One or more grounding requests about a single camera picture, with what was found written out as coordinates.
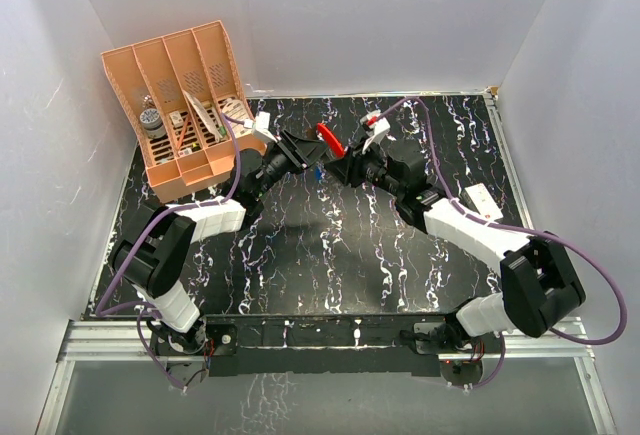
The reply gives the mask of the white and red keyring holder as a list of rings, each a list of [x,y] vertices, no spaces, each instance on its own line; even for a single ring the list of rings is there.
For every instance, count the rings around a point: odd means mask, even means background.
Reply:
[[[342,158],[346,151],[337,136],[323,123],[316,124],[316,134],[328,145],[336,158]]]

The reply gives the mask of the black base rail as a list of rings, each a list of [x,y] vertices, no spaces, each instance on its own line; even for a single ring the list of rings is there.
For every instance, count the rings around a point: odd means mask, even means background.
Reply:
[[[479,382],[504,345],[493,334],[468,336],[440,314],[215,315],[192,336],[156,328],[151,347],[171,366],[201,363],[209,377],[408,373],[462,385]]]

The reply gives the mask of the small white label box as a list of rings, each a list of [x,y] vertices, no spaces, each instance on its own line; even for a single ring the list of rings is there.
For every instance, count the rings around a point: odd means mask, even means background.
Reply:
[[[174,129],[182,128],[184,119],[179,111],[173,111],[169,114],[169,119]]]

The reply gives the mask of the grey round tin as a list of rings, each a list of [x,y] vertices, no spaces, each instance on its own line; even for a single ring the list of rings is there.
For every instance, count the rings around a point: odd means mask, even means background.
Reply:
[[[161,115],[156,108],[147,108],[142,111],[139,120],[149,139],[155,140],[166,135]]]

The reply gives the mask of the orange plastic desk organizer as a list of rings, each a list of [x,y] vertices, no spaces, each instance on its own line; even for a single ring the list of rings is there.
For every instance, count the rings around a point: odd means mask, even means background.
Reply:
[[[221,21],[127,45],[101,56],[105,74],[138,140],[147,180],[157,198],[167,203],[227,180],[237,149],[265,152],[266,145],[251,131],[236,134],[219,103],[240,99],[253,117],[237,70],[232,45]],[[186,90],[215,112],[226,129],[217,142],[185,99]],[[156,108],[166,135],[149,139],[139,116]],[[181,128],[169,114],[179,111],[191,122],[180,152]]]

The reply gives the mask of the white labelled packet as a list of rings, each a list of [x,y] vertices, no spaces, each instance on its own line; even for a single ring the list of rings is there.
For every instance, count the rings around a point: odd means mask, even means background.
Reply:
[[[221,113],[230,124],[236,134],[250,131],[253,126],[253,119],[249,114],[245,104],[238,98],[229,97],[219,103]]]

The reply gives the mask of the white envelope card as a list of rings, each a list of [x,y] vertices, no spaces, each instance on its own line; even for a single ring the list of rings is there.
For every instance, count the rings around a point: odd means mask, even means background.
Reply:
[[[203,103],[188,91],[184,90],[183,95],[204,124],[206,130],[214,136],[214,139],[217,142],[223,140],[226,136],[226,129],[218,115],[215,112],[209,112],[208,109],[204,107]]]

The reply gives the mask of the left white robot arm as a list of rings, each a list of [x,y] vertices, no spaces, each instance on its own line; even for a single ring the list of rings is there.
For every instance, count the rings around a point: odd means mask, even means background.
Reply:
[[[176,351],[194,354],[206,342],[204,315],[180,281],[190,247],[242,231],[259,218],[266,193],[287,174],[300,174],[332,150],[328,136],[301,138],[284,130],[265,152],[237,149],[221,195],[202,202],[146,205],[110,256],[111,267],[151,305],[151,330]]]

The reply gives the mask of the orange pencil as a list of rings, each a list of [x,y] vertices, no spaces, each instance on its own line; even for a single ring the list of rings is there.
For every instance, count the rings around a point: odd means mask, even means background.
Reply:
[[[184,139],[186,137],[189,125],[191,122],[191,115],[189,113],[187,113],[185,119],[184,119],[184,123],[183,126],[181,128],[179,137],[178,137],[178,143],[177,143],[177,151],[180,152],[180,150],[182,149],[182,146],[184,144]]]

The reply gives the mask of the small white cardboard box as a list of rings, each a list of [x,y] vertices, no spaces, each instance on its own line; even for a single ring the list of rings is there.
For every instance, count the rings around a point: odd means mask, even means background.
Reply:
[[[468,208],[484,220],[499,222],[503,219],[502,210],[483,183],[466,187],[462,191],[462,198]]]

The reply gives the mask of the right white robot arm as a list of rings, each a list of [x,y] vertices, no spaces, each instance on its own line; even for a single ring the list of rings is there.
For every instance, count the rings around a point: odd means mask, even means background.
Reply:
[[[406,224],[454,244],[499,275],[500,292],[466,300],[428,340],[466,352],[493,332],[519,330],[538,338],[585,302],[584,288],[562,245],[547,236],[471,220],[469,210],[457,210],[443,188],[429,181],[418,149],[383,154],[358,144],[323,164],[345,186],[368,182],[389,193]]]

